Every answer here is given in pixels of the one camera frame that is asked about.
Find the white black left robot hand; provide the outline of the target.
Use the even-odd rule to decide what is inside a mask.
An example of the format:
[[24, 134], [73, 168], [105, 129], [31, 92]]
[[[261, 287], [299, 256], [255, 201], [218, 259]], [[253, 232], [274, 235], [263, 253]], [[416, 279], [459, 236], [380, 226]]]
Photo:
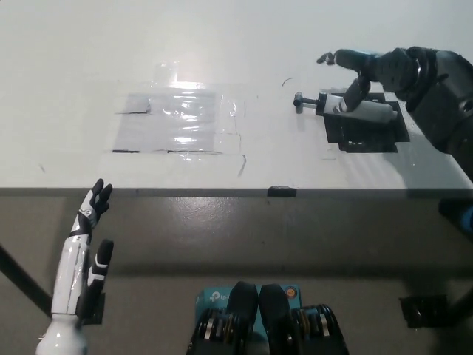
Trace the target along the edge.
[[92, 234], [109, 209], [113, 186], [98, 179], [86, 193], [64, 240], [52, 295], [51, 322], [36, 347], [37, 354], [87, 354], [84, 324], [101, 303], [115, 244], [102, 240], [90, 254]]

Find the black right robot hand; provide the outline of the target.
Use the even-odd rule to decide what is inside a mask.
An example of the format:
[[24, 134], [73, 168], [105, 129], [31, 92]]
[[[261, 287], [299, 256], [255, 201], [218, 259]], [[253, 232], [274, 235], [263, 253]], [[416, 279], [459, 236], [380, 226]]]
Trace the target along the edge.
[[387, 92], [403, 92], [416, 83], [419, 73], [418, 61], [402, 48], [384, 54], [340, 49], [321, 55], [316, 62], [338, 65], [357, 73], [344, 93], [339, 112], [357, 109], [367, 97], [372, 82], [380, 83]]

